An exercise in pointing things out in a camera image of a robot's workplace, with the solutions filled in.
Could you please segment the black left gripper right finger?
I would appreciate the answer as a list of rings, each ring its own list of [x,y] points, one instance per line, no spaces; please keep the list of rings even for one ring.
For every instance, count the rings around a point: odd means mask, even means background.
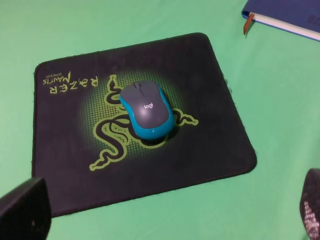
[[[320,169],[308,170],[302,188],[300,216],[308,237],[311,240],[320,239]]]

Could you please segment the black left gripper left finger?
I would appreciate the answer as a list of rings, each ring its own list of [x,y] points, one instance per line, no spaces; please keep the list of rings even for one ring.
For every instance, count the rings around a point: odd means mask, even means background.
[[[45,240],[52,214],[43,178],[32,177],[0,198],[2,240]]]

